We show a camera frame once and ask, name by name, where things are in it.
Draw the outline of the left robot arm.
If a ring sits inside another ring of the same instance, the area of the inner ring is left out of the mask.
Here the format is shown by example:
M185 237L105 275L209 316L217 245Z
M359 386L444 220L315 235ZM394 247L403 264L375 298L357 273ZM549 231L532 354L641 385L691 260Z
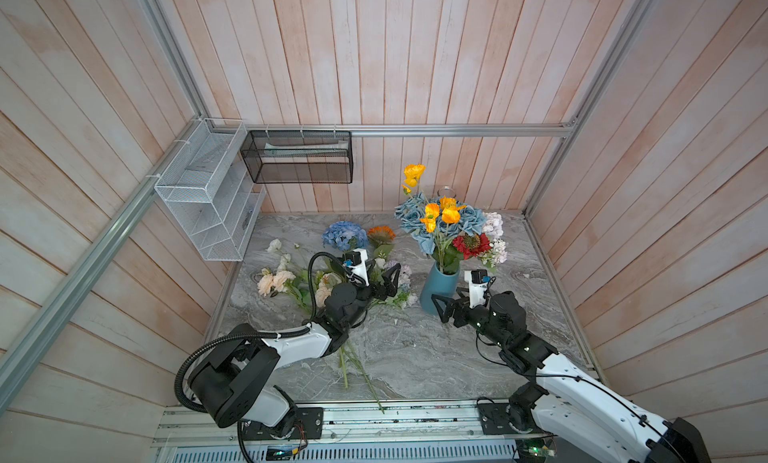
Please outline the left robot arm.
M268 380L279 368L337 352L373 301L397 294L399 264L385 270L379 283L361 277L364 270L361 265L348 269L349 280L337 284L324 307L301 327L268 332L243 323L195 350L175 376L179 403L209 414L220 428L253 422L286 437L299 425L298 408Z

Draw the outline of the yellow flower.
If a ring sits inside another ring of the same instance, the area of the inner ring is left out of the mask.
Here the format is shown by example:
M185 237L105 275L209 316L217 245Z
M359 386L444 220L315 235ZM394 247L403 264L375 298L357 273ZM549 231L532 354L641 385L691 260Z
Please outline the yellow flower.
M448 247L452 245L454 235L450 227L461 219L461 206L453 198L432 201L420 190L420 180L426 167L422 164L409 164L403 169L404 179L401 184L405 200L395 210L401 227L418 243L423 253L431 255L443 273L455 273L449 270L447 260Z

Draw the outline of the teal ceramic vase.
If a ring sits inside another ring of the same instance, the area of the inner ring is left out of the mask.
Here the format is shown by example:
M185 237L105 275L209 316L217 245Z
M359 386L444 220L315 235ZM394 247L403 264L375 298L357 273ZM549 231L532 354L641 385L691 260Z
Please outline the teal ceramic vase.
M438 313L432 300L432 296L437 294L452 297L458 285L459 276L459 272L453 274L443 273L438 268L438 264L434 263L428 273L419 297L422 310L428 315L437 316Z

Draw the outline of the orange flower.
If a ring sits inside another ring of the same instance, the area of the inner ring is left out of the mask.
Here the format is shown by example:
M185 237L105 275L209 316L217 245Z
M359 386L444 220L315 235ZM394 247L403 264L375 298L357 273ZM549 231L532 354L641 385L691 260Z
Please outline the orange flower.
M367 231L368 241L374 249L376 258L387 259L394 248L394 231L386 225L375 226Z

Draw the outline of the white poppy flower stem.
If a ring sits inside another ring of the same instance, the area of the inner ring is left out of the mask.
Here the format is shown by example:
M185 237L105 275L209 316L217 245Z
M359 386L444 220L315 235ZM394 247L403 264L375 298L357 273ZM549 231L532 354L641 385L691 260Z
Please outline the white poppy flower stem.
M278 271L298 274L308 266L309 253L299 243L273 239L267 247L267 252L278 258Z

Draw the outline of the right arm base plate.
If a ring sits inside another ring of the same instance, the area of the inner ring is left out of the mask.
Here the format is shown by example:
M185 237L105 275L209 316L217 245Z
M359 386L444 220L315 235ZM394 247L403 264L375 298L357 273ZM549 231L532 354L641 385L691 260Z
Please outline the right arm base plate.
M532 416L518 405L480 397L476 409L484 435L524 435L537 429Z

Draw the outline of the lilac white flower bunch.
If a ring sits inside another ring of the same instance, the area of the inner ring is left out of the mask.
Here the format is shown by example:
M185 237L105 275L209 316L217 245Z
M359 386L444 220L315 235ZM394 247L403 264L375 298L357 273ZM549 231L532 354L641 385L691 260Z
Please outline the lilac white flower bunch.
M483 236L488 239L488 244L487 249L479 255L479 259L486 268L495 271L508 258L507 244L502 239L503 218L497 212L486 213L485 217Z

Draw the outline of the dusty blue rose bunch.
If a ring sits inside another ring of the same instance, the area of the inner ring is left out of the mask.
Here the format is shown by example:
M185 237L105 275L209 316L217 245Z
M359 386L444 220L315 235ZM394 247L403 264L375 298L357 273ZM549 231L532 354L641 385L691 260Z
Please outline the dusty blue rose bunch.
M423 193L410 195L395 208L394 216L421 251L435 257L459 236L480 235L486 222L480 209L451 197L428 199Z

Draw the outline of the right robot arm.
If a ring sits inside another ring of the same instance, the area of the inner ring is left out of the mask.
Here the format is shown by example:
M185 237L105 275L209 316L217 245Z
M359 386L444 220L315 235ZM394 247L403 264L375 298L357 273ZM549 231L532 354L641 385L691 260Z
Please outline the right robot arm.
M500 363L526 380L505 403L479 398L485 433L559 436L600 462L709 461L692 423L632 403L529 331L512 292L477 306L464 289L455 299L435 295L432 301L442 322L473 327L498 349Z

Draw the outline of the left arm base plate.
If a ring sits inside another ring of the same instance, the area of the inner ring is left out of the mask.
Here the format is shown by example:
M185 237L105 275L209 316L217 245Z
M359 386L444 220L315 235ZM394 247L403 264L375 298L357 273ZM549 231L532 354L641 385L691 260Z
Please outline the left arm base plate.
M324 409L320 406L298 407L290 410L276 427L268 427L255 420L241 420L239 430L245 441L298 441L315 440L322 435Z

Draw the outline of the clear glass vase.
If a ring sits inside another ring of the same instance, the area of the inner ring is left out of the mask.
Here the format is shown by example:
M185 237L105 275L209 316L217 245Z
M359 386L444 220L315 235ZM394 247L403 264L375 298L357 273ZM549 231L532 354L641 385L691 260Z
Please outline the clear glass vase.
M437 190L436 197L438 199L441 199L441 198L453 198L453 199L456 199L457 198L457 193L456 193L456 191L452 187L450 187L450 186L443 186L443 187L441 187L441 188L439 188Z

